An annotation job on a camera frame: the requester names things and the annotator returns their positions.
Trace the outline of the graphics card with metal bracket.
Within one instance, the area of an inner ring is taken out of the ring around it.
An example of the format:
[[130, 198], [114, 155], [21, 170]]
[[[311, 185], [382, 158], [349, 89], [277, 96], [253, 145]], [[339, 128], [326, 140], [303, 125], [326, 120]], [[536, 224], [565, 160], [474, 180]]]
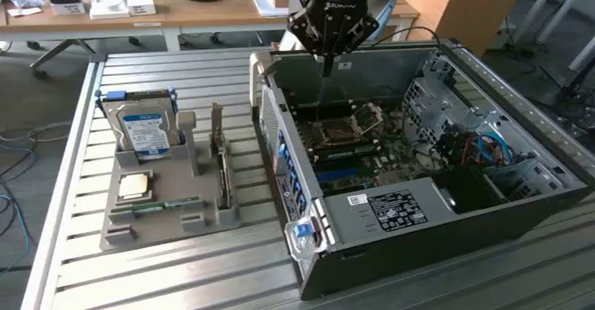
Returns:
[[217, 158], [219, 174], [219, 198], [218, 208], [229, 210], [233, 207], [233, 184], [229, 171], [229, 149], [223, 132], [223, 106], [219, 103], [213, 104], [211, 109], [211, 154]]

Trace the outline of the white paper stack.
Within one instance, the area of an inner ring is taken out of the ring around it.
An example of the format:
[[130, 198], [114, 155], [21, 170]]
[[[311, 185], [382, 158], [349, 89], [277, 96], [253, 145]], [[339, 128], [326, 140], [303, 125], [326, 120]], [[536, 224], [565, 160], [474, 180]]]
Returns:
[[270, 0], [253, 0], [257, 11], [262, 17], [274, 18], [289, 15], [289, 8], [277, 8]]

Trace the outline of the wooden cabinet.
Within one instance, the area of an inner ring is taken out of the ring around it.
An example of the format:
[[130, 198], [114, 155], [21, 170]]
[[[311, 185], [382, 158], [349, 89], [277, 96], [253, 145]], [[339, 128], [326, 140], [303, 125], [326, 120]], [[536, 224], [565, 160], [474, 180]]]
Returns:
[[405, 0], [419, 16], [414, 27], [454, 38], [484, 55], [517, 0]]

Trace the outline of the metal socket cover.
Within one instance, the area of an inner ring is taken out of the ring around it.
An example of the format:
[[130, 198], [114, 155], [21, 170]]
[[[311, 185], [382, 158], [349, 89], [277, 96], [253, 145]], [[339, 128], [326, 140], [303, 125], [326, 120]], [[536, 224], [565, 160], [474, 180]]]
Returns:
[[366, 103], [351, 116], [353, 128], [361, 135], [371, 131], [381, 122], [383, 122], [382, 108], [373, 102]]

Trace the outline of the perforated silver disk bay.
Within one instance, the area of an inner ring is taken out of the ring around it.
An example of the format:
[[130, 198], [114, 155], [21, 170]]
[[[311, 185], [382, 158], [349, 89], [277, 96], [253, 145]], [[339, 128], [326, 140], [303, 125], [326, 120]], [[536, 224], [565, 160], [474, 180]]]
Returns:
[[454, 90], [438, 79], [417, 77], [405, 94], [406, 135], [434, 145], [452, 131], [468, 131], [474, 113]]

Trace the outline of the CPU socket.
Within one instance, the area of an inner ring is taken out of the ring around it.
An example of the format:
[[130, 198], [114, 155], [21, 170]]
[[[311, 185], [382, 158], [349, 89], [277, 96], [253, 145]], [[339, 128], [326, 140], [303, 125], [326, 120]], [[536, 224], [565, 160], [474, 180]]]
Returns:
[[349, 118], [335, 118], [318, 123], [322, 134], [322, 144], [337, 146], [353, 143], [358, 140], [358, 133]]

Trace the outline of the small white box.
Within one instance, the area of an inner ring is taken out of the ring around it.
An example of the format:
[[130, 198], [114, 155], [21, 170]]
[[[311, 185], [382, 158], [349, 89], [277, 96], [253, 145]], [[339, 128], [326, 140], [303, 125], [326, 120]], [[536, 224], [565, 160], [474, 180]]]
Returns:
[[131, 16], [154, 15], [157, 13], [155, 0], [127, 0]]

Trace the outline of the green motherboard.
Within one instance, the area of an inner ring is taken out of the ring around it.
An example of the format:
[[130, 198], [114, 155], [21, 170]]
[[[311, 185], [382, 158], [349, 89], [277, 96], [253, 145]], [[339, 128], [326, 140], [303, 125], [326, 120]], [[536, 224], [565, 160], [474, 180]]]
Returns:
[[[323, 145], [318, 123], [335, 118], [349, 118], [351, 120], [353, 114], [369, 102], [382, 108], [383, 122], [366, 134], [361, 135], [357, 132], [358, 140], [355, 142], [337, 146]], [[293, 115], [314, 172], [341, 167], [358, 168], [355, 176], [330, 182], [318, 181], [327, 196], [377, 187], [375, 177], [385, 171], [402, 170], [413, 176], [411, 180], [414, 180], [425, 173], [426, 169], [438, 168], [435, 160], [418, 154], [405, 137], [403, 112], [393, 99], [371, 99], [358, 102], [350, 100], [323, 107], [303, 107], [295, 110]], [[318, 150], [362, 145], [374, 145], [377, 151], [369, 155], [323, 162], [317, 162], [314, 159]]]

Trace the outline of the flat white box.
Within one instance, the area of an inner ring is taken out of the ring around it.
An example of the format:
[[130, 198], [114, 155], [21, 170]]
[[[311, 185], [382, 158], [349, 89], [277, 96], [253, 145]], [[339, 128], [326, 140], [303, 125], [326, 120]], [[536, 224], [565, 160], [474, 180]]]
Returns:
[[90, 16], [93, 20], [107, 20], [130, 17], [125, 0], [93, 0]]

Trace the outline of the blue expansion slot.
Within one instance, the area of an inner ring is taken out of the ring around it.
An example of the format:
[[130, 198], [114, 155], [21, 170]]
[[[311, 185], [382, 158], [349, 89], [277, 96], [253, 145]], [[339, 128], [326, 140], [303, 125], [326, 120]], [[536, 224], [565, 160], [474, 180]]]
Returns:
[[327, 169], [315, 171], [319, 182], [335, 181], [341, 178], [355, 176], [358, 174], [357, 167], [341, 167], [338, 169]]

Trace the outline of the silver chipset heatsink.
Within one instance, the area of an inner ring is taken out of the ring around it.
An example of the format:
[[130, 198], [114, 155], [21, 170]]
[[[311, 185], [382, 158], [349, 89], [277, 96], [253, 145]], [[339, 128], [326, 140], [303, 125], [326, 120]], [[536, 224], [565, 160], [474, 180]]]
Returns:
[[395, 183], [402, 183], [411, 180], [411, 177], [413, 176], [402, 170], [385, 171], [375, 177], [375, 186], [382, 187]]

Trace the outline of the hard disk with blue carrier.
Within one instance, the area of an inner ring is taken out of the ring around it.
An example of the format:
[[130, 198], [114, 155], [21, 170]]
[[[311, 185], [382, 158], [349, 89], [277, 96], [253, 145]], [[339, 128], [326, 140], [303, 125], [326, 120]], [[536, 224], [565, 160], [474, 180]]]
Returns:
[[95, 97], [121, 152], [135, 152], [141, 160], [161, 159], [185, 142], [177, 126], [178, 94], [173, 88], [138, 92], [97, 91]]

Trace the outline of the white box with black inset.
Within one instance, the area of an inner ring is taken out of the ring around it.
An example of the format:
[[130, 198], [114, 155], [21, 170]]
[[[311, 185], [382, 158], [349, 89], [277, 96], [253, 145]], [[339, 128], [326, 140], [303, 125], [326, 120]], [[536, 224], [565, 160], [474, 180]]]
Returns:
[[81, 15], [86, 14], [83, 0], [49, 0], [51, 8], [57, 15]]

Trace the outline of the black plastic shroud box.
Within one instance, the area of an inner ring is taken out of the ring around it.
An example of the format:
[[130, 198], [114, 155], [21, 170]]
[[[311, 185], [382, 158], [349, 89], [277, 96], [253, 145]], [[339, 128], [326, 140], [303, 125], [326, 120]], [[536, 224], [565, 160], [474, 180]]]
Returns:
[[509, 202], [478, 166], [433, 171], [430, 177], [457, 214], [492, 208]]

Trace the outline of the grey power supply unit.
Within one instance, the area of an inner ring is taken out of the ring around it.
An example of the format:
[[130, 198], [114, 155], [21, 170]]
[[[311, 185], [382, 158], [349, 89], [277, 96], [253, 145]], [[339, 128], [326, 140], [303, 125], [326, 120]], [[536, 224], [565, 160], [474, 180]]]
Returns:
[[337, 242], [353, 247], [456, 218], [456, 201], [430, 177], [325, 198]]

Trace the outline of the CPU chip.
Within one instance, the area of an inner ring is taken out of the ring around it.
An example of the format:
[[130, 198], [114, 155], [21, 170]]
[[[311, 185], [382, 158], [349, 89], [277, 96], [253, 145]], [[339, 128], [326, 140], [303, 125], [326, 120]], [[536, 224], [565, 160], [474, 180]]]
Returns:
[[119, 198], [122, 200], [138, 199], [149, 190], [150, 178], [145, 173], [126, 175], [121, 179]]

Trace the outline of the grey parts rack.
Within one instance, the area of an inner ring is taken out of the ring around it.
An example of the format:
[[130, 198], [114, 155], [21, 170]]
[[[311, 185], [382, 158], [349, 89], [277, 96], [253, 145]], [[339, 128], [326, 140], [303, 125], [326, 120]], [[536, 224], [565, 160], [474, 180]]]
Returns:
[[[186, 141], [174, 146], [162, 159], [142, 161], [133, 151], [117, 152], [101, 239], [103, 251], [141, 248], [197, 235], [227, 231], [241, 226], [231, 144], [226, 139], [233, 207], [229, 210], [221, 210], [218, 208], [219, 174], [217, 158], [211, 154], [211, 139], [194, 140], [193, 120], [195, 120], [193, 112], [178, 113], [177, 126], [182, 130]], [[119, 198], [121, 179], [126, 175], [138, 173], [149, 176], [147, 193], [142, 198], [122, 200]], [[199, 198], [205, 204], [159, 211], [111, 212], [121, 206], [187, 198]]]

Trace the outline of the open black PC case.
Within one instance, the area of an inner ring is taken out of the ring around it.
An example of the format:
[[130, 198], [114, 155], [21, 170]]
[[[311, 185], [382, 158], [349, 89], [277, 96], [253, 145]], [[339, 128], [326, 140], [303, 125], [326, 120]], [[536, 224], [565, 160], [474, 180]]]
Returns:
[[[434, 145], [406, 135], [403, 99], [417, 77], [443, 82], [474, 113], [469, 130], [446, 132]], [[321, 64], [307, 52], [265, 50], [251, 55], [250, 78], [269, 187], [305, 300], [333, 297], [437, 264], [456, 263], [476, 273], [476, 256], [517, 251], [538, 225], [595, 191], [595, 155], [485, 62], [450, 42], [395, 42], [361, 49], [337, 59], [330, 77], [321, 76]], [[371, 99], [398, 103], [405, 137], [414, 151], [438, 163], [417, 179], [433, 171], [478, 166], [509, 202], [456, 213], [452, 221], [418, 231], [343, 247], [330, 228], [329, 196], [293, 112]], [[311, 224], [311, 236], [294, 235], [298, 224]]]

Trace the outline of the white table frame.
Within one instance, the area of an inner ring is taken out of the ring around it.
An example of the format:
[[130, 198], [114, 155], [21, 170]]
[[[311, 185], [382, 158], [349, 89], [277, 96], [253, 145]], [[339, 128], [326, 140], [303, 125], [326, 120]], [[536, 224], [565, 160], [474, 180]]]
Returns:
[[[572, 10], [573, 4], [576, 3], [576, 0], [562, 0], [558, 4], [558, 7], [553, 10], [552, 16], [546, 18], [544, 26], [540, 28], [537, 34], [536, 34], [536, 43], [540, 45], [544, 45], [548, 38], [553, 34], [556, 28], [560, 26], [561, 22], [564, 21], [564, 18], [566, 17], [566, 14]], [[588, 67], [588, 60], [595, 59], [595, 35], [593, 36], [592, 40], [584, 46], [581, 52], [573, 59], [569, 69], [573, 71], [577, 71], [582, 68]]]

